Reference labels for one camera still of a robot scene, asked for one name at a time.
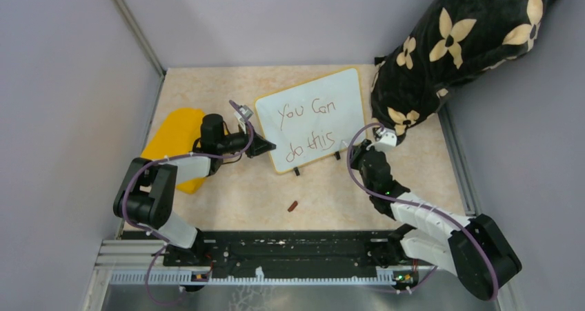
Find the brown marker cap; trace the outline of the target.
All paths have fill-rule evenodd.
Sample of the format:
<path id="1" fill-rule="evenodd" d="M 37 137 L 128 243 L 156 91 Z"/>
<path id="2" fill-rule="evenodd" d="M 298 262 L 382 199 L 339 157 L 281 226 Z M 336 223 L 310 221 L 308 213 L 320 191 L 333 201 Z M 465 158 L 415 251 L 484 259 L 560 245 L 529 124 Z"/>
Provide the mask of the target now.
<path id="1" fill-rule="evenodd" d="M 294 210 L 295 210 L 295 208 L 298 206 L 298 204 L 299 204 L 299 203 L 298 203 L 298 201 L 294 201 L 294 202 L 292 202 L 292 203 L 290 204 L 290 206 L 288 207 L 287 211 L 288 211 L 288 212 L 292 212 L 292 211 L 294 211 Z"/>

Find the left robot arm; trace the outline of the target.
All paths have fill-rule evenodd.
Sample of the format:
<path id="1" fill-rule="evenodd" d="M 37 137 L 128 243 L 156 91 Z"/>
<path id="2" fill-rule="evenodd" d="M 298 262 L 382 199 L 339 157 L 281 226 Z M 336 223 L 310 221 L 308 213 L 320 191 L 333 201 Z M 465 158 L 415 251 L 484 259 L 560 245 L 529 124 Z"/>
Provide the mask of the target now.
<path id="1" fill-rule="evenodd" d="M 202 263 L 207 255 L 203 234 L 173 211 L 175 188 L 214 175 L 226 159 L 275 150 L 274 143 L 256 133 L 250 116 L 243 114 L 239 131 L 228 133 L 220 114 L 207 114 L 190 152 L 160 160 L 133 159 L 114 200 L 114 215 L 166 242 L 188 264 Z"/>

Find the yellow framed whiteboard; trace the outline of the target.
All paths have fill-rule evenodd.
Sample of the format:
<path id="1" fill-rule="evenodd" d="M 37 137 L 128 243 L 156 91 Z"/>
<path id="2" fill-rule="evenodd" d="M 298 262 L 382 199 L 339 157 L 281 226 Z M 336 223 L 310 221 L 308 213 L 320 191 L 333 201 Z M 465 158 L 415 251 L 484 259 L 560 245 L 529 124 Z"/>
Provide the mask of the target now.
<path id="1" fill-rule="evenodd" d="M 350 143 L 366 122 L 356 68 L 259 97 L 254 108 L 264 138 L 277 146 L 269 155 L 278 174 L 345 150 L 341 141 Z"/>

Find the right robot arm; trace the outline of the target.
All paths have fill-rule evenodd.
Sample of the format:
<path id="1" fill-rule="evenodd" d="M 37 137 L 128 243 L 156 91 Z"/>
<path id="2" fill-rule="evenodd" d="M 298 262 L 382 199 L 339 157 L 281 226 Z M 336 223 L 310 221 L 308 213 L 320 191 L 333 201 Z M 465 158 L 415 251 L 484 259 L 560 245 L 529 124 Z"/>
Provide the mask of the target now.
<path id="1" fill-rule="evenodd" d="M 522 263 L 495 221 L 485 214 L 466 217 L 426 202 L 391 174 L 386 155 L 365 140 L 352 146 L 347 164 L 353 181 L 376 211 L 401 222 L 389 239 L 397 264 L 422 260 L 459 279 L 476 298 L 490 301 L 522 271 Z"/>

